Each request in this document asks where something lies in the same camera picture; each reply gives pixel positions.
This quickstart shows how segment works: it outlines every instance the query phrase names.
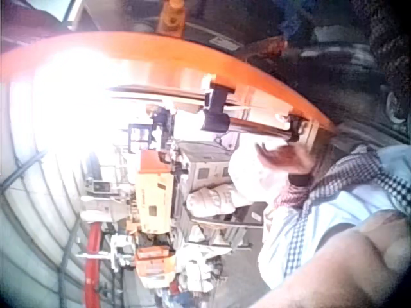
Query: checkered scarf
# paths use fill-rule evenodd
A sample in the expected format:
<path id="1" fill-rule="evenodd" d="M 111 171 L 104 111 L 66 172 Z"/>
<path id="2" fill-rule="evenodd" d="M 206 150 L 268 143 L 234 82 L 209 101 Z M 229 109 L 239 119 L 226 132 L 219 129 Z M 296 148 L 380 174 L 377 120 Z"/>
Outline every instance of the checkered scarf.
<path id="1" fill-rule="evenodd" d="M 360 148 L 339 160 L 311 190 L 293 228 L 284 277 L 291 275 L 301 266 L 305 229 L 312 206 L 314 203 L 321 204 L 338 191 L 374 182 L 391 194 L 399 211 L 411 214 L 411 184 L 388 174 L 382 168 L 376 152 L 366 150 Z"/>

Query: window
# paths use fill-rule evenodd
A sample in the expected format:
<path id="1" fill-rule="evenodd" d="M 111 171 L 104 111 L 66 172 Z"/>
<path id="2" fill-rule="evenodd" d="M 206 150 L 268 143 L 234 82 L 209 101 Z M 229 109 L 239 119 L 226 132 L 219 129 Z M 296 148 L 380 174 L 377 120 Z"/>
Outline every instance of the window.
<path id="1" fill-rule="evenodd" d="M 223 178 L 229 178 L 229 168 L 228 167 L 224 167 L 223 169 Z"/>
<path id="2" fill-rule="evenodd" d="M 198 170 L 197 179 L 198 179 L 198 180 L 204 180 L 204 179 L 208 178 L 209 173 L 210 173 L 210 169 L 209 169 L 209 168 L 200 168 L 200 169 Z"/>
<path id="3" fill-rule="evenodd" d="M 156 205 L 151 205 L 148 207 L 148 215 L 157 216 L 157 206 Z"/>

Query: bright light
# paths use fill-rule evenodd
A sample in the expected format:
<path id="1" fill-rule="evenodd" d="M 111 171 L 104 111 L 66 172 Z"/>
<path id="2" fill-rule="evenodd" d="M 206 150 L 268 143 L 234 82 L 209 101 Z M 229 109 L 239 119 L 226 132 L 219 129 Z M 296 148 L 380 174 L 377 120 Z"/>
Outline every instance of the bright light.
<path id="1" fill-rule="evenodd" d="M 105 89 L 115 73 L 109 58 L 82 48 L 55 55 L 35 72 L 33 121 L 40 150 L 74 155 L 110 140 L 112 105 Z"/>

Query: factory floor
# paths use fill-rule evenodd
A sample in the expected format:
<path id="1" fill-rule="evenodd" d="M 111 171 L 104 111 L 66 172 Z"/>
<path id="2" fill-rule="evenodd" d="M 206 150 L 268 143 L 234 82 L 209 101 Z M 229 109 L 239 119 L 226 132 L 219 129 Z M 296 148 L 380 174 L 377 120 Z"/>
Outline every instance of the factory floor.
<path id="1" fill-rule="evenodd" d="M 265 207 L 264 203 L 255 203 L 245 220 L 250 219 L 251 212 L 262 217 Z M 228 279 L 216 290 L 212 308 L 250 307 L 269 291 L 258 270 L 262 238 L 262 229 L 249 229 L 245 240 L 252 244 L 252 250 L 240 250 L 223 256 L 224 274 Z"/>

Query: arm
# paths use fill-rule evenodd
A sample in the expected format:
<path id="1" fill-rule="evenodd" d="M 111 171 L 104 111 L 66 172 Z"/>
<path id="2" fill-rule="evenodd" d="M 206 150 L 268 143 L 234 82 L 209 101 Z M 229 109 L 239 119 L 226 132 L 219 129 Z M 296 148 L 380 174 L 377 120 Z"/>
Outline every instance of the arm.
<path id="1" fill-rule="evenodd" d="M 308 198 L 312 181 L 311 173 L 288 175 L 288 185 L 283 188 L 280 195 L 274 200 L 274 209 L 281 206 L 301 208 Z"/>
<path id="2" fill-rule="evenodd" d="M 282 206 L 302 207 L 310 193 L 314 159 L 304 146 L 294 144 L 268 151 L 264 145 L 256 145 L 258 159 L 272 171 L 288 172 L 288 184 L 274 200 L 274 209 Z"/>

